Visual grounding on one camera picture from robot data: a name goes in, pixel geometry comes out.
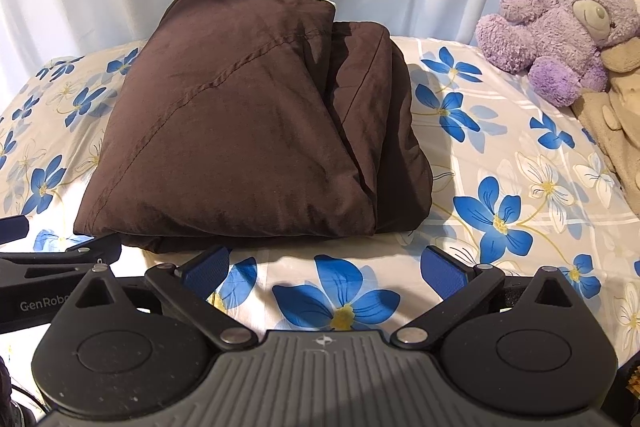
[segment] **teddy bear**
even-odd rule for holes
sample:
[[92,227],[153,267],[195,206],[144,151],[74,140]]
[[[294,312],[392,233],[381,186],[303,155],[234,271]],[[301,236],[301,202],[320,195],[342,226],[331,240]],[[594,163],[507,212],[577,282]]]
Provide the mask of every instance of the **teddy bear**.
[[601,49],[639,28],[634,0],[501,0],[500,15],[478,21],[476,40],[494,66],[509,73],[530,68],[533,90],[567,107],[582,88],[605,89]]
[[604,49],[602,61],[609,70],[609,92],[585,90],[571,107],[640,216],[640,38]]

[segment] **circular cap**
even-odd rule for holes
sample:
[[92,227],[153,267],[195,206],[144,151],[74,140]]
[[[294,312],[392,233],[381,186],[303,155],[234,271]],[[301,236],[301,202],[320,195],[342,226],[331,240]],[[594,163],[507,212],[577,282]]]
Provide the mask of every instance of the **circular cap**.
[[536,373],[558,369],[571,358],[571,346],[566,340],[542,330],[507,333],[496,349],[502,361],[511,367]]
[[151,343],[132,331],[105,331],[85,340],[78,359],[94,373],[125,373],[142,365],[151,356]]
[[244,344],[251,340],[251,331],[246,328],[228,328],[220,333],[220,339],[227,344]]
[[396,338],[403,344],[418,344],[424,342],[429,337],[429,333],[422,328],[402,328],[396,333]]

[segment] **bed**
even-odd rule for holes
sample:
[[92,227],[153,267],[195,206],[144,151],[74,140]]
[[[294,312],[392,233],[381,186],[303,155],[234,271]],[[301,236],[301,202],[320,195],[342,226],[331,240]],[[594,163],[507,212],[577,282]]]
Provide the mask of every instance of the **bed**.
[[[410,69],[414,132],[434,175],[417,230],[234,250],[209,302],[269,329],[389,333],[440,301],[421,272],[426,245],[510,275],[558,266],[622,364],[640,350],[640,221],[593,139],[568,110],[540,100],[525,75],[496,70],[476,48],[395,38]],[[2,251],[46,255],[85,241],[72,227],[100,157],[118,92],[144,41],[42,67],[0,117],[0,217],[25,213],[30,233]],[[118,276],[184,260],[125,247]],[[46,327],[0,336],[15,380]]]

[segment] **ribbed gray surface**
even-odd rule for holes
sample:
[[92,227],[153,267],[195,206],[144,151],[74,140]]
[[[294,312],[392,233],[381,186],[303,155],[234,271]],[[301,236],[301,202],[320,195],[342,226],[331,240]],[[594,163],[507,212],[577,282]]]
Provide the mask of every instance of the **ribbed gray surface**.
[[[541,423],[499,417],[467,403],[446,386],[429,357],[389,347],[376,332],[277,331],[256,349],[220,356],[191,396],[162,412],[114,424],[54,413],[40,425],[525,427]],[[544,425],[614,427],[595,412]]]

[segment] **silver rivet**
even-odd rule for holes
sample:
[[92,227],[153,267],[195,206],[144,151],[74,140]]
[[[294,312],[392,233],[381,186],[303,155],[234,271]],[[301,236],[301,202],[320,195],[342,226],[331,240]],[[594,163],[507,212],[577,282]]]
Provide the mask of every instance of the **silver rivet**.
[[422,328],[402,328],[396,333],[396,337],[403,344],[418,344],[424,342],[429,336],[429,333]]
[[251,340],[251,331],[246,328],[227,328],[220,334],[220,339],[227,344],[244,344]]

